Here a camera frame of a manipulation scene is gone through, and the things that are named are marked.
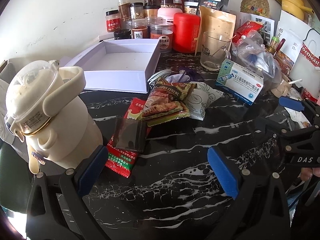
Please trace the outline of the person right hand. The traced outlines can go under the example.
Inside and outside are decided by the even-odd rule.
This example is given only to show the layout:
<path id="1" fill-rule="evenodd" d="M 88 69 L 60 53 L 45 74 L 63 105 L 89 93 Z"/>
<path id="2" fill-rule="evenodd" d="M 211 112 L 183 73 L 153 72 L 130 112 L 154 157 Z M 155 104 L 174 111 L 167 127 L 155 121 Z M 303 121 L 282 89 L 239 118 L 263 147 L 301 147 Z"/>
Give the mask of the person right hand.
<path id="1" fill-rule="evenodd" d="M 300 178 L 302 181 L 308 181 L 312 176 L 320 177 L 320 168 L 302 168 Z"/>

